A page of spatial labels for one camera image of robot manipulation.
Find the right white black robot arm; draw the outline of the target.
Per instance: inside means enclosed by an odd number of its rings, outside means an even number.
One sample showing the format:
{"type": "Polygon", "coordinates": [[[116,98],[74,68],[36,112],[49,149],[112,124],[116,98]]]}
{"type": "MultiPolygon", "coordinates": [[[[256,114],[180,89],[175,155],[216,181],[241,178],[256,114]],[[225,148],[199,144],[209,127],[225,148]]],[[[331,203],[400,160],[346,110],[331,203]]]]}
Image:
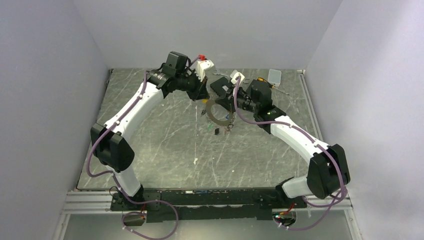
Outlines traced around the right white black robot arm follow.
{"type": "Polygon", "coordinates": [[[218,96],[216,104],[232,114],[239,114],[241,110],[252,113],[253,120],[245,122],[257,125],[288,144],[308,166],[305,176],[292,177],[276,186],[276,203],[287,208],[296,197],[325,199],[331,196],[338,201],[346,197],[346,185],[351,178],[344,149],[313,137],[274,105],[270,83],[255,79],[247,89],[240,84],[225,77],[213,82],[210,87],[218,96]]]}

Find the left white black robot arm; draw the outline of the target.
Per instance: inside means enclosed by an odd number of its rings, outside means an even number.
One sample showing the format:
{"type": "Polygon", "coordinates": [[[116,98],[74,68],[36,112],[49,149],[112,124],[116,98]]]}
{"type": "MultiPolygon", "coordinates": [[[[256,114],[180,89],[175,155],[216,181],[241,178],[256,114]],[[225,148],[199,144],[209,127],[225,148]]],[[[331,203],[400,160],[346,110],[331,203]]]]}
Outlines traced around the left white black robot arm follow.
{"type": "Polygon", "coordinates": [[[87,161],[96,157],[106,170],[92,173],[87,167],[87,174],[91,178],[112,174],[118,190],[126,194],[124,204],[131,210],[139,209],[144,203],[144,189],[132,166],[135,152],[128,140],[170,93],[185,92],[193,101],[208,99],[208,72],[214,67],[204,55],[191,60],[182,53],[171,51],[159,68],[146,70],[140,87],[130,100],[111,119],[92,126],[92,147],[87,161]]]}

